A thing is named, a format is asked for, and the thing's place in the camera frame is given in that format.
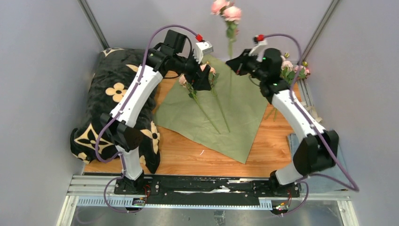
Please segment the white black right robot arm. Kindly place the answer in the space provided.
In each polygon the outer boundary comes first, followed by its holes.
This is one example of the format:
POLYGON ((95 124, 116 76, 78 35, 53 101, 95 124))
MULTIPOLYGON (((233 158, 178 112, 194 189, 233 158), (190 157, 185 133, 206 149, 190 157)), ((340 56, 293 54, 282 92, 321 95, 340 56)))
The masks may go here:
POLYGON ((299 141, 292 162, 270 174, 269 191, 279 197, 295 181, 335 166, 333 158, 337 155, 339 136, 313 119, 281 78, 283 59, 278 49, 266 49, 262 61, 250 55, 250 51, 245 49, 240 56, 226 61, 226 65, 237 75, 250 74, 260 81, 262 95, 282 113, 299 141))

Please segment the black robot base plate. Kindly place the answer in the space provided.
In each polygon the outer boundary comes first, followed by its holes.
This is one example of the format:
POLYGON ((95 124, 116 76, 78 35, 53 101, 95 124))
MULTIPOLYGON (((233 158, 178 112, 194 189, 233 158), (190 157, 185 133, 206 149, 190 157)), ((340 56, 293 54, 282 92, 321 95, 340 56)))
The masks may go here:
POLYGON ((141 183, 134 188, 127 179, 118 179, 114 194, 148 194, 148 204, 193 206, 259 206, 260 198, 300 196, 296 185, 278 187, 268 178, 146 175, 141 183))

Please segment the green and peach wrapping paper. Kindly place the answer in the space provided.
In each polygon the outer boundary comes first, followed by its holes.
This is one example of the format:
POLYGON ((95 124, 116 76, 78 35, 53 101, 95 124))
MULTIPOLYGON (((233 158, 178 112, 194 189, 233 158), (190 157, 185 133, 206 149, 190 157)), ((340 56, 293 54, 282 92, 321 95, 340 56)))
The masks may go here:
POLYGON ((198 91, 197 100, 175 82, 154 115, 160 127, 246 163, 268 102, 247 75, 231 73, 224 61, 208 55, 204 62, 215 68, 217 97, 198 91))

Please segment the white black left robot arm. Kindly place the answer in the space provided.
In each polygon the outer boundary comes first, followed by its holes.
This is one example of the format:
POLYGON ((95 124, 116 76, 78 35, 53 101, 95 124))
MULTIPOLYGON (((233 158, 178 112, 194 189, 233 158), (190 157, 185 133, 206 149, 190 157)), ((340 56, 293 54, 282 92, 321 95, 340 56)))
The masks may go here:
POLYGON ((184 74, 196 91, 211 90, 208 80, 210 68, 201 69, 200 64, 204 55, 213 52, 213 46, 197 34, 197 42, 191 45, 188 57, 179 56, 187 39, 184 34, 168 30, 163 42, 155 47, 148 46, 137 75, 121 102, 109 114, 101 115, 104 127, 99 136, 106 133, 116 146, 122 162, 119 181, 124 182, 132 194, 140 194, 144 189, 144 171, 139 156, 144 134, 135 125, 150 94, 169 71, 184 74))

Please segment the single pink fake rose stem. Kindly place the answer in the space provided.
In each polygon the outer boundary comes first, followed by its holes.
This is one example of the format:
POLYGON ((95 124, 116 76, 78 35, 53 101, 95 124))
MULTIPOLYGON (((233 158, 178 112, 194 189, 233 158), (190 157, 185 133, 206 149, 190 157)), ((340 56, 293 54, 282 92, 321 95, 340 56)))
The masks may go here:
POLYGON ((241 9, 235 5, 234 0, 214 0, 211 6, 211 14, 219 15, 225 22, 228 56, 232 59, 233 44, 237 40, 238 24, 242 17, 241 9))

